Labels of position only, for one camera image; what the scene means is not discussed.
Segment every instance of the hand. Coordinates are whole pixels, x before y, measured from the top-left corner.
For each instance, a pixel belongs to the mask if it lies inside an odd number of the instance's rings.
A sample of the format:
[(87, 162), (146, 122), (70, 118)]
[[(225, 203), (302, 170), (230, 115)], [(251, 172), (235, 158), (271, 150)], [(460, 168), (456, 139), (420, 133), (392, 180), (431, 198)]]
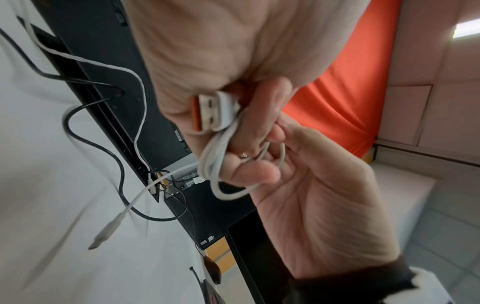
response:
[[(322, 277), (397, 259), (400, 249), (370, 166), (283, 113), (277, 123), (287, 147), (280, 181), (251, 197), (292, 275)], [(271, 144), (270, 158), (277, 150)]]
[(160, 111), (199, 157), (211, 134), (192, 130), (190, 97), (224, 89), (249, 101), (220, 173), (237, 186), (276, 182), (256, 155), (295, 90), (331, 64), (370, 0), (124, 1)]

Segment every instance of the orange fabric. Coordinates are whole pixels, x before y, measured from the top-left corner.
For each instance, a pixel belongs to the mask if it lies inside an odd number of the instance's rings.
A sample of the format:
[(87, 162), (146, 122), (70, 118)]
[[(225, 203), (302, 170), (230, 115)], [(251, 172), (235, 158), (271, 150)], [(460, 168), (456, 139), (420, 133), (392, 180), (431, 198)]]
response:
[(284, 112), (357, 157), (378, 134), (401, 0), (372, 0), (332, 65)]

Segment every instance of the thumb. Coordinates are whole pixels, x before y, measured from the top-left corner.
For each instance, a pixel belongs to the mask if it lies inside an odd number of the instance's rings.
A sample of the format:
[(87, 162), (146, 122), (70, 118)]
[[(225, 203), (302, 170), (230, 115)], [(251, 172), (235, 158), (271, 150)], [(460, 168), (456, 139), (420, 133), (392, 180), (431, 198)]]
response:
[(373, 172), (366, 163), (319, 131), (301, 126), (282, 113), (276, 122), (285, 132), (285, 145), (323, 181), (364, 179)]

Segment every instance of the black sleeve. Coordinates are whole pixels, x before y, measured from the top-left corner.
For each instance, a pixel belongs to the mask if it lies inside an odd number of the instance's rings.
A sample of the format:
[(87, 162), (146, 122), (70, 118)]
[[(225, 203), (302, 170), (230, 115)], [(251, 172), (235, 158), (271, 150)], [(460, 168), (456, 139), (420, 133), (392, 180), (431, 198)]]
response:
[(293, 280), (285, 304), (380, 303), (388, 295), (415, 288), (415, 274), (402, 257), (379, 267), (316, 279)]

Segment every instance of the ceiling light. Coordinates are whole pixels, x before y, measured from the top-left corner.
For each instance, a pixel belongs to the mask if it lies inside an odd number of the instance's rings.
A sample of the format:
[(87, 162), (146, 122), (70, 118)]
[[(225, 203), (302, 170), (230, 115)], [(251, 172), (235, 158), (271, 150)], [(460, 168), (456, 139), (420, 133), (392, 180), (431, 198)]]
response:
[(480, 33), (480, 19), (459, 23), (455, 27), (453, 38), (460, 38)]

